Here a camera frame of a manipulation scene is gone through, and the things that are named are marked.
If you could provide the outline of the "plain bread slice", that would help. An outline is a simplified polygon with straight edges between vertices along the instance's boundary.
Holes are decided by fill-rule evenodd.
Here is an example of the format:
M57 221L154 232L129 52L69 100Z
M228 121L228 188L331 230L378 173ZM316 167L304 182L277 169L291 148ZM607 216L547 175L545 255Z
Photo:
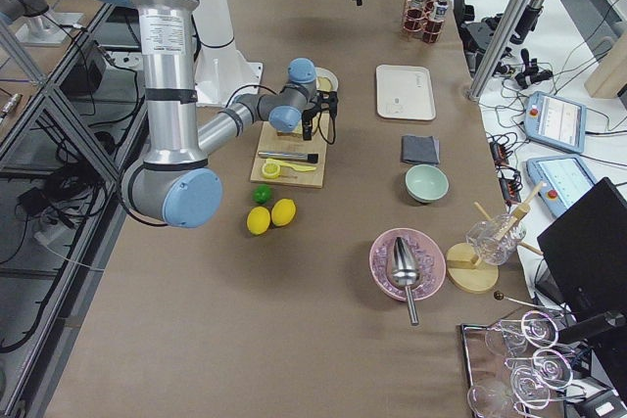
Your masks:
M294 138L302 138L303 130L301 127L297 126L295 129L291 131L275 131L276 135L279 137L294 137Z

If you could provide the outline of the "white round plate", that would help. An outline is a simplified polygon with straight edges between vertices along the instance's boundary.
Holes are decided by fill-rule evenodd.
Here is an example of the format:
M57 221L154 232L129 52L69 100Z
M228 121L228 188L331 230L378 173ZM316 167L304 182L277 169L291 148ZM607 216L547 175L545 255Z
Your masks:
M339 81L336 75L325 68L316 67L316 89L323 92L338 91Z

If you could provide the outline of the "half lemon slice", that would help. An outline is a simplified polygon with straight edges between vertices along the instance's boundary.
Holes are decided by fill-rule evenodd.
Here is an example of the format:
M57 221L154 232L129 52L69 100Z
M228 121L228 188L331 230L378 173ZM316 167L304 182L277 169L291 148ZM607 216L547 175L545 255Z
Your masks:
M262 177L265 179L276 179L281 174L281 166L275 162L265 162L261 167Z

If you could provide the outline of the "green lime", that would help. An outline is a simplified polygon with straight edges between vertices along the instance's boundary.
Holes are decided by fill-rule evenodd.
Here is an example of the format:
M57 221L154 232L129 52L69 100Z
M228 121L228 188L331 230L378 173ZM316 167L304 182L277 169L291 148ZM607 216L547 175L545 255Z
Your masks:
M253 191L253 201L258 205L264 205L272 199L272 189L267 184L258 185Z

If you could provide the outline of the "tea bottle front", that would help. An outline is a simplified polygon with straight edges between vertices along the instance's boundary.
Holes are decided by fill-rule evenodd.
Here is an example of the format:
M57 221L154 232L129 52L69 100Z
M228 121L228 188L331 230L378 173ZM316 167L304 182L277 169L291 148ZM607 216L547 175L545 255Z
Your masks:
M449 0L435 0L427 17L422 33L422 41L427 44L435 43L442 31L449 9Z

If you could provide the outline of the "yellow lemon upper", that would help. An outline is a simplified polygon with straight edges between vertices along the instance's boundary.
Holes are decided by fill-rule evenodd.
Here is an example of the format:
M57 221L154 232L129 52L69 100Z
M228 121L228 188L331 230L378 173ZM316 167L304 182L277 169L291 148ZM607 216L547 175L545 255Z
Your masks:
M272 207L270 212L271 222L276 227L290 224L296 216L297 207L292 199L280 199Z

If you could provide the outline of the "yellow lemon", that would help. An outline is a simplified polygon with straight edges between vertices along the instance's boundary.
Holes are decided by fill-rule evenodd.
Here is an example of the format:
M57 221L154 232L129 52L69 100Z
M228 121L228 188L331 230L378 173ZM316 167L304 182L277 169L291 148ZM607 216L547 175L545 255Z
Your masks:
M292 199L280 199L272 207L270 212L271 222L276 227L290 224L296 216L297 207Z
M271 223L270 212L267 208L257 206L250 210L246 219L248 231L255 236L264 234Z

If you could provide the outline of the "folded grey cloth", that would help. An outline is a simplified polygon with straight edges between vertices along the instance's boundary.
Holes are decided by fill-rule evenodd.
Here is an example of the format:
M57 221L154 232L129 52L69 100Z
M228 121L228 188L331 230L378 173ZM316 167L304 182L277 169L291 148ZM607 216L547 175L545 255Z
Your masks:
M401 144L401 161L403 163L440 163L440 142L434 136L408 134L402 137Z

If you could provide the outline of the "yellow lemon lower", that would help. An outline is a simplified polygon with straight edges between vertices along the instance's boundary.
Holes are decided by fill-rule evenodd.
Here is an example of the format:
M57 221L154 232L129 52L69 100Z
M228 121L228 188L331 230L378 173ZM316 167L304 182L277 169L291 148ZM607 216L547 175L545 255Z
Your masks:
M250 210L246 219L248 231L255 236L264 234L271 223L270 212L267 208L257 206Z

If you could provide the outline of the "pale green bowl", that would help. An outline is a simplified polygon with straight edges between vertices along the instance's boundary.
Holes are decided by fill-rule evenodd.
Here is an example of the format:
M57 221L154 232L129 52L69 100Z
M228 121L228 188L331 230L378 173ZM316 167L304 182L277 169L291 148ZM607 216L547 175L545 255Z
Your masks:
M406 172L405 185L412 198L425 204L442 199L450 188L446 174L430 164L412 166Z

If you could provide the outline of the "steel ice scoop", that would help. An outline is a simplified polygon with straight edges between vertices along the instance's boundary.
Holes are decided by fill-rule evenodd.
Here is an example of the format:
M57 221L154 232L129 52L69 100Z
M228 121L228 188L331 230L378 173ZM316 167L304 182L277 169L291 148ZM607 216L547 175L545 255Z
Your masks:
M411 252L407 240L397 236L393 243L392 254L387 263L386 275L388 280L406 295L406 303L410 316L410 325L418 326L419 318L412 289L417 285L420 274L416 260Z

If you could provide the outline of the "glass mug on stand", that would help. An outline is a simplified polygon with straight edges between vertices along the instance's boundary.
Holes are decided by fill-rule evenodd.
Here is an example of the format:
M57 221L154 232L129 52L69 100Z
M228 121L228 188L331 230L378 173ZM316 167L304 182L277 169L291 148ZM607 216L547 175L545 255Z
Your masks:
M479 258L491 265L502 265L515 252L526 235L526 227L510 214L477 222L465 236Z

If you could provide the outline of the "teach pendant upper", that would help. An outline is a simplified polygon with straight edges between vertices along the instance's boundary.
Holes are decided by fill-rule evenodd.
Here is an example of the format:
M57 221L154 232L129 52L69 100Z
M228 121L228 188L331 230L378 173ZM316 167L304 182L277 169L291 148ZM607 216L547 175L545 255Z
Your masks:
M524 108L523 130L534 142L568 153L585 147L587 108L555 95L534 92Z

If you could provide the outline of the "teach pendant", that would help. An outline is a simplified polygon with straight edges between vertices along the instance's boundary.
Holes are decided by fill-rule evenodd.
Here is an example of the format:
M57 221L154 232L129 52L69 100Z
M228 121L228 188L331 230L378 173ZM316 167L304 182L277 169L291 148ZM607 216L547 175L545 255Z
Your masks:
M534 92L524 108L523 130L534 142L568 153L585 147L587 108L555 95Z
M532 158L525 167L534 185L545 183L540 197L554 217L560 217L598 182L577 155Z

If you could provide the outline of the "teach pendant lower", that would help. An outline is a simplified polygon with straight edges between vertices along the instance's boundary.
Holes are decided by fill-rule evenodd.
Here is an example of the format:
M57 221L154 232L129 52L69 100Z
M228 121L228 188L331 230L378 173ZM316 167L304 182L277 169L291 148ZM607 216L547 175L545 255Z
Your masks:
M540 197L554 217L560 217L598 182L577 155L532 158L525 167L534 185L545 183Z

